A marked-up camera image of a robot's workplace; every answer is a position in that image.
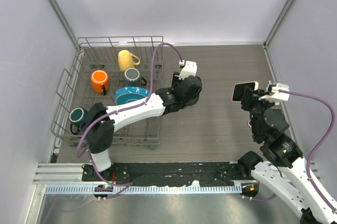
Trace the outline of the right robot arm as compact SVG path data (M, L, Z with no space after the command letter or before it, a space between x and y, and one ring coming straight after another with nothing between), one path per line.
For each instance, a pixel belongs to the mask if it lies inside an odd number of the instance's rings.
M311 170L313 149L306 158L297 143L285 131L289 128L284 114L273 106L289 100L289 86L269 83L259 89L258 82L238 83L232 101L249 113L254 142L260 144L262 160L250 151L238 160L238 173L243 179L254 178L266 185L296 215L300 223L336 223L334 199Z

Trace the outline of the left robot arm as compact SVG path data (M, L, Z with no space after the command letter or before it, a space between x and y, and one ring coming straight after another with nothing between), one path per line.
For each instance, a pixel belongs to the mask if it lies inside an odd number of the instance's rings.
M171 87L161 88L144 99L120 106L96 103L84 118L81 140L86 140L94 175L107 181L112 175L109 148L119 129L135 122L178 112L199 100L202 81L188 76Z

